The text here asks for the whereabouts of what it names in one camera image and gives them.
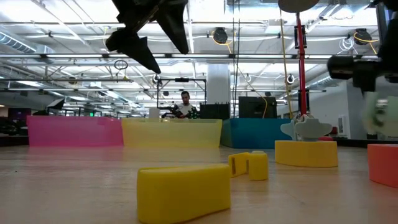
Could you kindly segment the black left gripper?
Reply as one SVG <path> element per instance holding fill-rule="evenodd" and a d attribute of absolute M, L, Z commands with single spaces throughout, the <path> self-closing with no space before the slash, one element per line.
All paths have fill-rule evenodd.
<path fill-rule="evenodd" d="M 181 54 L 189 47 L 183 13 L 188 0 L 112 0 L 119 14 L 116 19 L 126 29 L 114 31 L 105 42 L 109 51 L 127 55 L 148 70 L 161 73 L 158 63 L 147 45 L 147 37 L 137 33 L 157 12 L 157 22 Z"/>

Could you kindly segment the orange tape roll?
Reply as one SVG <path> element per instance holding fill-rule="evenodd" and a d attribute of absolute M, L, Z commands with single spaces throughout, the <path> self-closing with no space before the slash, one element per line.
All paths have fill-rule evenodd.
<path fill-rule="evenodd" d="M 398 144 L 368 144 L 369 179 L 398 188 Z"/>

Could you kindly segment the yellow staple remover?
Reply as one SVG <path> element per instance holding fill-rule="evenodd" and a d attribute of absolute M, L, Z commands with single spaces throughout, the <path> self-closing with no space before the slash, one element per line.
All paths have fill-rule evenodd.
<path fill-rule="evenodd" d="M 137 217 L 180 223 L 231 207 L 229 166 L 146 167 L 137 172 Z"/>
<path fill-rule="evenodd" d="M 264 151 L 242 152 L 228 156 L 231 177 L 247 174 L 250 180 L 267 180 L 268 156 Z"/>

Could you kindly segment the yellow tape roll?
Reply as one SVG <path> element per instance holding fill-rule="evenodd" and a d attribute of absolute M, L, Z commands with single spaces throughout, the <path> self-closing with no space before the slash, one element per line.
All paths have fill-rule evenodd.
<path fill-rule="evenodd" d="M 297 167 L 338 167 L 334 141 L 275 141 L 276 163 Z"/>

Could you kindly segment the person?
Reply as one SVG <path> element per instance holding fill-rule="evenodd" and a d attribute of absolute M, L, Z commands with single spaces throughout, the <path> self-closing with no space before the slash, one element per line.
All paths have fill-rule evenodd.
<path fill-rule="evenodd" d="M 182 104 L 174 106 L 173 115 L 180 119 L 198 119 L 199 111 L 190 103 L 189 92 L 181 92 L 181 99 Z"/>

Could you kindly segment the small black equipment box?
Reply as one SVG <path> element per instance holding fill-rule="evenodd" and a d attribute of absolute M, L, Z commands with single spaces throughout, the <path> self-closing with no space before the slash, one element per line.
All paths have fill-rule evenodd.
<path fill-rule="evenodd" d="M 231 105 L 227 104 L 201 104 L 200 118 L 201 119 L 230 119 Z"/>

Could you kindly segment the yellow plastic bin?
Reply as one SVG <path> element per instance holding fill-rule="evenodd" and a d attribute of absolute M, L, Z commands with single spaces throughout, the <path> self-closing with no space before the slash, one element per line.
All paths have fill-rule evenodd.
<path fill-rule="evenodd" d="M 123 118 L 123 141 L 133 148 L 218 148 L 220 119 Z"/>

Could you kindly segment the large black equipment box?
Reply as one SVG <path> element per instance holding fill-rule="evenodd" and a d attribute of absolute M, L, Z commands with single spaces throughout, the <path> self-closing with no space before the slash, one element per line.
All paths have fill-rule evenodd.
<path fill-rule="evenodd" d="M 274 97 L 240 96 L 240 118 L 276 118 L 277 101 Z"/>

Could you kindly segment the pink plastic bin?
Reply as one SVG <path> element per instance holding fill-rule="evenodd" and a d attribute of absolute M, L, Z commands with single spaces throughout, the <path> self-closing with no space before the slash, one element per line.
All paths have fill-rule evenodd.
<path fill-rule="evenodd" d="M 33 147 L 123 146 L 118 119 L 89 116 L 28 116 L 29 145 Z"/>

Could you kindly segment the blue plastic bin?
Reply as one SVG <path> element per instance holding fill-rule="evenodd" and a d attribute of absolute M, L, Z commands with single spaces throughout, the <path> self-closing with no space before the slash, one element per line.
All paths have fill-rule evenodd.
<path fill-rule="evenodd" d="M 234 149 L 273 149 L 275 141 L 292 138 L 280 130 L 290 119 L 233 118 L 223 121 L 221 145 Z"/>

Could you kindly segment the black background rig frame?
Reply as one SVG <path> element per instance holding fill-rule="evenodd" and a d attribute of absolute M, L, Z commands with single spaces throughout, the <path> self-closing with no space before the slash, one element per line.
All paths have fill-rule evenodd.
<path fill-rule="evenodd" d="M 163 90 L 164 87 L 167 86 L 169 82 L 176 82 L 176 83 L 188 83 L 193 82 L 195 83 L 202 92 L 205 94 L 205 102 L 207 101 L 207 80 L 206 79 L 199 79 L 199 78 L 157 78 L 156 81 L 156 108 L 157 109 L 165 109 L 165 107 L 159 106 L 159 94 Z"/>

